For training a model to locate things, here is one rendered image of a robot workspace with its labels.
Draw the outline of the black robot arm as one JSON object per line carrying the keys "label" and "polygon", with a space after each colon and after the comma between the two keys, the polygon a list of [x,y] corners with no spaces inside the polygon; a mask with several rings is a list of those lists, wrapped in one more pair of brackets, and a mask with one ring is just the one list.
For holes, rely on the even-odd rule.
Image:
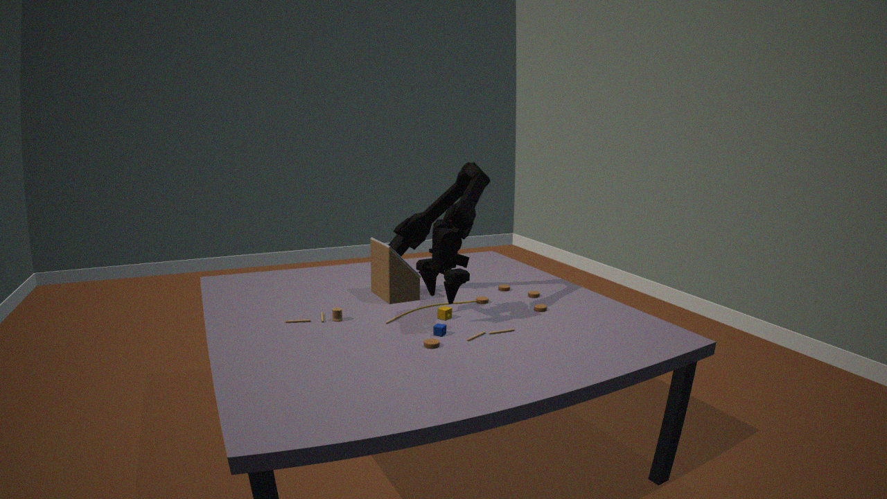
{"label": "black robot arm", "polygon": [[[460,265],[467,268],[469,258],[458,254],[457,250],[462,247],[462,239],[468,237],[474,225],[475,206],[488,183],[490,177],[475,162],[466,162],[450,189],[424,212],[414,213],[411,218],[406,218],[395,227],[393,231],[396,236],[390,241],[389,246],[399,256],[402,256],[409,247],[415,250],[430,233],[435,219],[446,211],[443,219],[437,219],[433,224],[433,246],[441,247],[447,253],[456,252],[453,254],[453,267]],[[456,202],[459,197],[462,198]]]}

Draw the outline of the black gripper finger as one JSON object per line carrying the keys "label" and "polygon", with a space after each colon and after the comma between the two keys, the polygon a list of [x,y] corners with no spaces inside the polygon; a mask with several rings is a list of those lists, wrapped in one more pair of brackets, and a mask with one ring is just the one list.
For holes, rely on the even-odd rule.
{"label": "black gripper finger", "polygon": [[427,287],[428,291],[430,291],[430,296],[434,296],[435,280],[437,280],[437,276],[438,276],[439,272],[424,273],[422,271],[419,271],[419,274],[421,275],[423,281],[425,282],[425,286]]}
{"label": "black gripper finger", "polygon": [[455,300],[455,296],[457,294],[457,289],[460,286],[462,286],[463,283],[466,283],[466,281],[465,282],[456,282],[456,283],[450,283],[450,282],[444,281],[443,283],[444,283],[444,286],[446,287],[446,296],[448,298],[448,304],[453,304],[453,302]]}

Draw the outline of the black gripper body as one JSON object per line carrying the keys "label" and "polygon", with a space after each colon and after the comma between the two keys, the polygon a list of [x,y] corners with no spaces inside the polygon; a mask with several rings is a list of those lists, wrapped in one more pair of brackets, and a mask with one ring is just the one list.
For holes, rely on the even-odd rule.
{"label": "black gripper body", "polygon": [[447,253],[441,247],[434,247],[430,249],[430,253],[433,254],[433,259],[422,259],[418,260],[416,270],[426,272],[439,272],[440,274],[444,274],[444,278],[447,282],[456,283],[456,282],[465,282],[470,281],[470,274],[468,271],[463,270],[461,268],[454,269],[453,267],[453,254],[455,253]]}

